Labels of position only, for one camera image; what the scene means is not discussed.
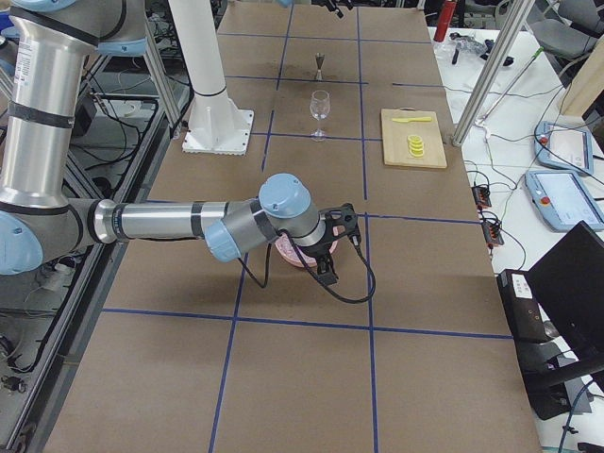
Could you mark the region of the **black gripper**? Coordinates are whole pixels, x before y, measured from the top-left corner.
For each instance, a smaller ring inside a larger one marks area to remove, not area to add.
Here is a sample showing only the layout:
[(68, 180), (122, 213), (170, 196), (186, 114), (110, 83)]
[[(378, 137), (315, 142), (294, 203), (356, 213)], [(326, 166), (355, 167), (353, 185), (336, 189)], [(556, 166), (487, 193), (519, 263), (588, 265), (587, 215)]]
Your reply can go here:
[[(331, 255), (331, 248), (337, 241), (338, 238), (332, 233), (325, 233), (324, 237), (316, 244), (310, 246), (303, 246), (301, 243), (298, 244), (302, 252), (316, 259), (317, 277), (324, 285), (337, 283), (339, 279)], [(296, 255), (302, 260), (303, 265), (308, 267), (299, 251), (296, 252)]]

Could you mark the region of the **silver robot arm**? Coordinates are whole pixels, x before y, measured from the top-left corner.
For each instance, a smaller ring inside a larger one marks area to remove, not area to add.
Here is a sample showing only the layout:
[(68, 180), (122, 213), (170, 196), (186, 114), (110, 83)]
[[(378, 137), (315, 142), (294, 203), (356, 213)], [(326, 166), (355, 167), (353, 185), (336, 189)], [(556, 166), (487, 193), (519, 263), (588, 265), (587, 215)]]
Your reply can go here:
[(300, 180), (269, 177), (256, 198), (236, 203), (118, 204), (66, 198), (65, 160), (84, 59), (103, 45), (143, 51), (140, 1), (16, 1), (14, 88), (1, 172), (1, 271), (28, 272), (93, 243), (202, 240), (228, 262), (287, 236), (318, 280), (333, 284), (335, 223)]

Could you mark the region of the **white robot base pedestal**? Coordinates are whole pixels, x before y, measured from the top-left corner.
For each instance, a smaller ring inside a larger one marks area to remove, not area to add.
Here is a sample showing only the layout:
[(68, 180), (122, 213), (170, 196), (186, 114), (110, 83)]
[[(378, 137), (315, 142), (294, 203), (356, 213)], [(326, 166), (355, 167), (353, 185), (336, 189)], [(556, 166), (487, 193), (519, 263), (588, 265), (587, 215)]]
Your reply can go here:
[(175, 0), (169, 6), (194, 93), (183, 150), (241, 156), (254, 112), (238, 109), (228, 95), (210, 2)]

